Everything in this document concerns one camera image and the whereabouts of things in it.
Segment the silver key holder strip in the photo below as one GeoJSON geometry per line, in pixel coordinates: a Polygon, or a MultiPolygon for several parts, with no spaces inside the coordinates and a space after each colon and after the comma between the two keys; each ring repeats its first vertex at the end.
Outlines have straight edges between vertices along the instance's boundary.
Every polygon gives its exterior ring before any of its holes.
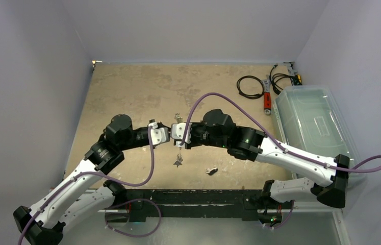
{"type": "Polygon", "coordinates": [[[178,154],[182,154],[182,142],[185,123],[183,122],[183,118],[179,113],[174,115],[174,119],[176,120],[176,123],[171,127],[172,139],[174,140],[174,145],[179,148],[178,154]]]}

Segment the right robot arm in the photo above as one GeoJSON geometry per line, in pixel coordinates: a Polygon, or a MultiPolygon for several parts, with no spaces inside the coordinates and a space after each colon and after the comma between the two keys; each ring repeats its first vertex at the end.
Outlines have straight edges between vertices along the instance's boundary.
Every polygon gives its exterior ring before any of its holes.
{"type": "Polygon", "coordinates": [[[191,122],[184,129],[187,149],[201,145],[225,148],[236,159],[273,164],[302,176],[267,181],[260,194],[265,207],[311,196],[329,207],[346,206],[350,158],[345,155],[325,157],[300,150],[260,130],[236,125],[220,109],[207,112],[201,122],[191,122]]]}

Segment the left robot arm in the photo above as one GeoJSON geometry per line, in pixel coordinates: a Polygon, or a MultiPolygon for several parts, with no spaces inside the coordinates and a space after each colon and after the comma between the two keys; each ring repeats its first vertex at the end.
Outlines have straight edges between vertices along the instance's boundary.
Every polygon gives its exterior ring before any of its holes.
{"type": "Polygon", "coordinates": [[[170,140],[170,127],[150,120],[146,127],[134,128],[125,114],[114,116],[99,140],[92,145],[77,167],[52,191],[30,207],[20,206],[13,212],[20,232],[18,244],[58,244],[64,231],[77,221],[84,220],[90,212],[111,206],[119,209],[125,205],[124,192],[112,185],[99,188],[87,198],[84,192],[101,179],[113,185],[139,187],[147,184],[155,168],[154,148],[170,140]],[[124,161],[124,151],[148,146],[150,171],[139,183],[131,183],[109,176],[124,161]]]}

